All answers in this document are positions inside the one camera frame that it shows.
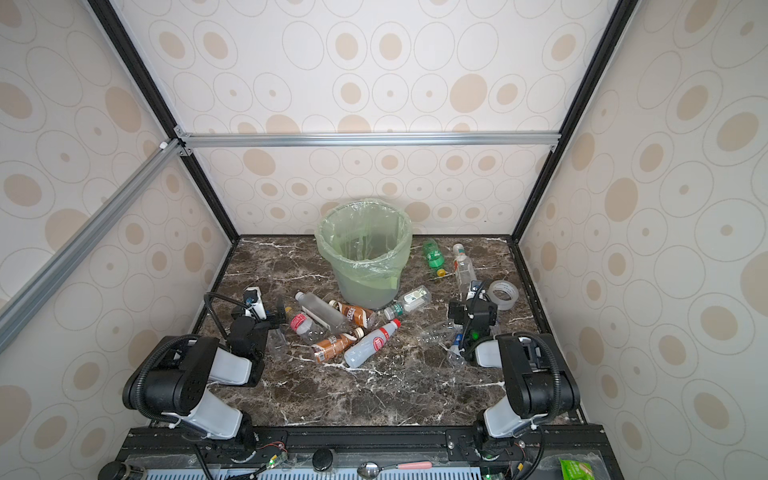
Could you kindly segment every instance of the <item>trash can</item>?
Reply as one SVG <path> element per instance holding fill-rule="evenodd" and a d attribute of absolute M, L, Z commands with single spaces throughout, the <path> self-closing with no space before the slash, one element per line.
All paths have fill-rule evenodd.
<path fill-rule="evenodd" d="M 397 295 L 412 236 L 406 212 L 377 199 L 332 209 L 315 232 L 320 255 L 331 263 L 344 299 L 373 310 Z"/>

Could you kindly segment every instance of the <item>patterned wall panel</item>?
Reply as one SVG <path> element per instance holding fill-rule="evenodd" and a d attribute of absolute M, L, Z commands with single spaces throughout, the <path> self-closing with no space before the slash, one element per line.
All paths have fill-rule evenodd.
<path fill-rule="evenodd" d="M 0 6 L 0 307 L 164 138 L 76 0 Z"/>
<path fill-rule="evenodd" d="M 650 0 L 521 243 L 627 478 L 762 478 L 768 3 Z"/>
<path fill-rule="evenodd" d="M 174 160 L 0 356 L 0 478 L 96 478 L 146 419 L 121 392 L 188 333 L 229 241 Z"/>
<path fill-rule="evenodd" d="M 549 146 L 198 150 L 241 234 L 312 233 L 364 197 L 405 209 L 417 233 L 510 233 Z"/>
<path fill-rule="evenodd" d="M 615 0 L 120 0 L 187 131 L 557 130 Z"/>

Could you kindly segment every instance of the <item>spoon handle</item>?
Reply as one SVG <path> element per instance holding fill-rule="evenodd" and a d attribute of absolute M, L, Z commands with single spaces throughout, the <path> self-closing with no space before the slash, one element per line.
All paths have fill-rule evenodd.
<path fill-rule="evenodd" d="M 400 470 L 425 470 L 432 468 L 432 462 L 411 462 L 397 465 Z"/>

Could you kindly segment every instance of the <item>dark brown marble surface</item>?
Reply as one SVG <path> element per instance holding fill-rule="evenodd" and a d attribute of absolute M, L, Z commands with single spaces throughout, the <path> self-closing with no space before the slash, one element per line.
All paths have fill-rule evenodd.
<path fill-rule="evenodd" d="M 477 412 L 492 406 L 505 392 L 500 369 L 452 369 L 444 344 L 424 344 L 418 336 L 440 326 L 450 300 L 458 299 L 456 281 L 436 278 L 422 257 L 423 236 L 414 236 L 411 257 L 401 275 L 399 295 L 426 285 L 432 303 L 401 318 L 384 348 L 357 369 L 343 364 L 343 356 L 317 364 L 311 348 L 288 329 L 289 359 L 268 357 L 261 383 L 254 388 L 212 386 L 228 404 L 249 412 L 255 425 L 468 425 Z M 438 237 L 446 263 L 451 247 L 463 243 L 478 278 L 504 279 L 520 290 L 512 310 L 499 312 L 502 332 L 536 330 L 531 308 L 522 292 L 515 264 L 505 239 L 492 237 Z M 250 237 L 241 240 L 218 289 L 241 298 L 247 286 L 259 286 L 267 309 L 278 296 L 298 313 L 297 290 L 320 298 L 342 300 L 331 266 L 318 253 L 313 237 Z M 230 306 L 216 302 L 225 325 Z M 200 333 L 217 336 L 208 316 Z"/>

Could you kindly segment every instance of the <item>tape roll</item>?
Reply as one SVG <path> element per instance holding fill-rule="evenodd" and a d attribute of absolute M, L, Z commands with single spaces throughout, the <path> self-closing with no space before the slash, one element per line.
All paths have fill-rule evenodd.
<path fill-rule="evenodd" d="M 509 300 L 502 300 L 498 298 L 495 292 L 506 293 L 509 296 Z M 491 286 L 488 287 L 488 290 L 486 290 L 485 293 L 502 312 L 511 309 L 520 297 L 520 293 L 518 292 L 517 287 L 509 283 L 507 280 L 496 280 L 495 282 L 491 283 Z"/>

